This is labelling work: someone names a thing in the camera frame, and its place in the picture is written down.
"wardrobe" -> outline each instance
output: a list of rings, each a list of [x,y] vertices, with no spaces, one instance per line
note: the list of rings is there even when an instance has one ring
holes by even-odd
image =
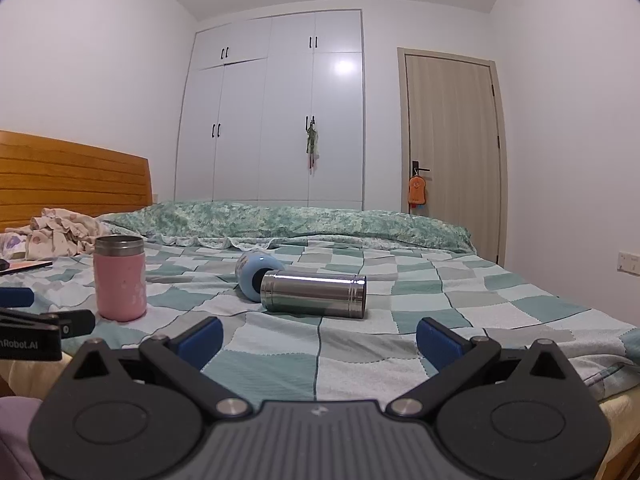
[[[196,35],[176,200],[362,209],[359,10],[288,14]],[[310,168],[307,128],[318,132]]]

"black door handle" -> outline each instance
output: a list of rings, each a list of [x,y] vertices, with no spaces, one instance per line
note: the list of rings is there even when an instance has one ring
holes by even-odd
[[[421,171],[431,171],[428,168],[420,168],[420,162],[418,160],[411,161],[411,176],[417,176]]]

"phone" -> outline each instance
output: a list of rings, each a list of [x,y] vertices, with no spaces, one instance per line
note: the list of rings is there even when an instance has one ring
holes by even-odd
[[[0,276],[7,274],[15,274],[16,272],[22,272],[24,270],[40,269],[42,267],[52,266],[53,262],[14,262],[9,263],[9,267],[5,270],[0,270]]]

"wooden door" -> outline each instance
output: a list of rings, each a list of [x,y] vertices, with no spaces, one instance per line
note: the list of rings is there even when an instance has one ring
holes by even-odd
[[[313,44],[316,52],[362,52],[360,11],[316,12],[316,34]]]
[[[216,131],[213,200],[257,200],[267,60],[225,66]]]
[[[211,200],[224,67],[189,73],[178,138],[176,200]]]
[[[309,179],[312,201],[362,201],[362,55],[314,54],[312,115],[318,159]]]
[[[410,160],[427,179],[425,208],[411,212],[462,225],[480,257],[497,261],[500,153],[488,66],[406,56]]]
[[[260,142],[260,200],[306,200],[309,193],[306,124],[311,118],[313,54],[267,60]]]

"white wall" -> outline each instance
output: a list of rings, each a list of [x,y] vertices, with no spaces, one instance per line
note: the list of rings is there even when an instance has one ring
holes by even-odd
[[[494,59],[489,15],[404,0],[321,0],[263,7],[198,24],[223,23],[309,10],[362,9],[365,59],[365,209],[400,210],[401,132],[398,47]]]
[[[195,27],[175,0],[2,0],[0,129],[144,156],[171,199]]]
[[[506,267],[640,325],[640,2],[498,0]]]

